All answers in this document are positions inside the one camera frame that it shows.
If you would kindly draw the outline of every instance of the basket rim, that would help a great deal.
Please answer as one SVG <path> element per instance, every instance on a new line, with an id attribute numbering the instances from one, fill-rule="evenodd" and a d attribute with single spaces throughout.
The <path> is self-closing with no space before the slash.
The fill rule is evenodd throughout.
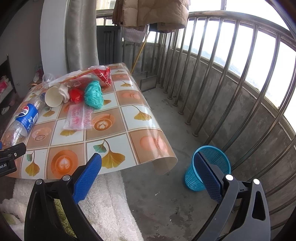
<path id="1" fill-rule="evenodd" d="M 193 159 L 194 159 L 195 154 L 196 154 L 197 152 L 199 152 L 200 150 L 204 149 L 204 148 L 212 148 L 212 149 L 215 149 L 215 150 L 217 150 L 218 152 L 220 152 L 220 153 L 225 157 L 225 159 L 227 160 L 227 164 L 228 164 L 228 168 L 229 168 L 229 173 L 228 173 L 228 174 L 231 173 L 230 162 L 229 162 L 227 156 L 224 154 L 224 152 L 222 152 L 219 148 L 214 147 L 214 146 L 209 146 L 209 145 L 207 145 L 207 146 L 201 146 L 201 147 L 199 147 L 199 148 L 194 152 L 194 154 L 193 154 L 193 156 L 192 156 L 192 167 L 193 167 L 193 171 L 194 171 L 196 177 L 199 179 L 199 181 L 202 182 L 200 176 L 197 174 L 197 171 L 196 171 L 196 169 L 195 169 Z"/>

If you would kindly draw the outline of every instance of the pepsi bottle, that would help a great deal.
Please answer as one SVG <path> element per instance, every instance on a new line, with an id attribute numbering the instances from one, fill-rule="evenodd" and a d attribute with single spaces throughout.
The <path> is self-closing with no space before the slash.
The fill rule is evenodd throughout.
<path id="1" fill-rule="evenodd" d="M 25 140 L 38 118 L 38 113 L 40 113 L 45 106 L 44 97 L 45 93 L 33 97 L 22 109 L 22 112 L 15 121 L 4 132 L 2 140 L 4 149 Z"/>

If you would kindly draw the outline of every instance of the blue plastic basket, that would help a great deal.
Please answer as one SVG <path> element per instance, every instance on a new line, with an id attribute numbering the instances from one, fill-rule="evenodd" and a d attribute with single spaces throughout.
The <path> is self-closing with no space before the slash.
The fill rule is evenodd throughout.
<path id="1" fill-rule="evenodd" d="M 220 149 L 214 146 L 202 146 L 195 151 L 193 157 L 197 152 L 202 153 L 211 164 L 217 165 L 224 174 L 230 174 L 230 162 L 227 156 Z M 201 191 L 205 189 L 205 186 L 200 179 L 200 176 L 197 174 L 193 163 L 193 157 L 191 165 L 184 177 L 185 184 L 189 189 L 193 191 Z"/>

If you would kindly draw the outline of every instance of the balcony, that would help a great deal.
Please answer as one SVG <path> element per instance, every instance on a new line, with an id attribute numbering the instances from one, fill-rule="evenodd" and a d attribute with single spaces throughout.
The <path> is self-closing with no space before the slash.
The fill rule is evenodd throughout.
<path id="1" fill-rule="evenodd" d="M 97 10 L 97 18 L 105 25 L 112 10 Z M 202 145 L 225 152 L 237 179 L 261 181 L 274 237 L 296 206 L 296 43 L 291 33 L 253 15 L 203 11 L 189 14 L 185 31 L 154 33 L 149 39 L 134 78 L 152 88 L 144 96 L 178 163 L 164 176 L 157 176 L 151 164 L 122 171 L 144 239 L 191 240 L 210 216 L 216 204 L 207 192 L 192 192 L 183 183 Z M 140 48 L 122 42 L 122 61 L 129 69 Z"/>

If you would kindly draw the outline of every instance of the pepsi logo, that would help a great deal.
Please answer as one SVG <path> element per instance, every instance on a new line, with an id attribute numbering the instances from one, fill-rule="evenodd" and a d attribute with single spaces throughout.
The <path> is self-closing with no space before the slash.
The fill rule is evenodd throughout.
<path id="1" fill-rule="evenodd" d="M 29 107 L 26 105 L 23 109 L 22 112 L 18 115 L 18 117 L 24 116 L 26 114 L 28 114 L 29 112 Z"/>

